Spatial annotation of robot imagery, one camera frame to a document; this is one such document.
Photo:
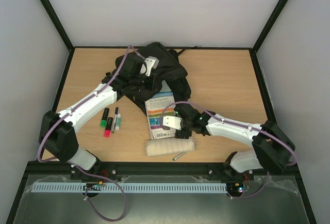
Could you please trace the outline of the colourful paperback book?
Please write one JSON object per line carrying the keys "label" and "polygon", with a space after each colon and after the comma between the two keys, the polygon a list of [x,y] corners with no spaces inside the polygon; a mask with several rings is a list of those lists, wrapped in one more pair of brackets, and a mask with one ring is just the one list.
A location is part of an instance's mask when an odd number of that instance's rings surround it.
{"label": "colourful paperback book", "polygon": [[145,101],[151,139],[175,137],[175,129],[169,127],[163,129],[161,126],[161,115],[163,110],[174,102],[173,93],[170,91],[157,93],[151,99]]}

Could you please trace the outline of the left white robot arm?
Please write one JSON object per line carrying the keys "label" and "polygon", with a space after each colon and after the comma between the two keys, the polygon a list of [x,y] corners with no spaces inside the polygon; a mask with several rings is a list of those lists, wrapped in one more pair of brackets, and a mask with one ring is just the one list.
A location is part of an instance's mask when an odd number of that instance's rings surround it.
{"label": "left white robot arm", "polygon": [[159,59],[154,56],[125,54],[117,68],[83,99],[58,113],[48,111],[42,120],[37,160],[44,161],[41,151],[46,149],[54,159],[92,169],[97,158],[78,144],[77,132],[99,111],[118,101],[120,91],[130,89],[135,79],[148,78],[158,64]]}

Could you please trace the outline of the black student backpack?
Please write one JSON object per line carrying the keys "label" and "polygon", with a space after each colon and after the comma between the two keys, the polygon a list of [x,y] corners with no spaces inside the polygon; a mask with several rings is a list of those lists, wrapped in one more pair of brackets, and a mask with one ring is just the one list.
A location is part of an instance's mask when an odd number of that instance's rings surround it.
{"label": "black student backpack", "polygon": [[[139,109],[146,114],[145,101],[151,99],[155,94],[159,93],[162,89],[162,82],[166,82],[170,91],[174,95],[175,101],[186,101],[191,97],[191,88],[186,79],[188,72],[179,63],[178,52],[171,49],[168,50],[159,42],[153,42],[144,46],[136,52],[127,54],[123,66],[119,65],[124,56],[120,56],[115,60],[115,69],[112,72],[107,72],[106,76],[102,79],[105,84],[111,80],[114,74],[119,71],[116,78],[110,83],[110,86],[117,92],[117,99],[126,96],[130,99]],[[156,90],[148,91],[146,89],[131,90],[129,87],[129,80],[133,76],[140,75],[142,66],[142,58],[156,57],[159,60],[156,69],[153,69],[151,75],[157,77]]]}

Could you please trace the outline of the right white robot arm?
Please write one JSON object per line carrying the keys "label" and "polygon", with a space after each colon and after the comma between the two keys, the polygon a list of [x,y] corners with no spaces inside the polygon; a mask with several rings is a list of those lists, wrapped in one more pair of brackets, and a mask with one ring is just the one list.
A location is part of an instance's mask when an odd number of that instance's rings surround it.
{"label": "right white robot arm", "polygon": [[287,166],[297,163],[295,145],[275,122],[244,123],[212,111],[200,113],[185,102],[177,104],[174,110],[177,116],[173,128],[179,137],[187,138],[195,132],[229,138],[250,147],[245,152],[232,152],[224,162],[224,171],[232,179],[257,169],[282,174]]}

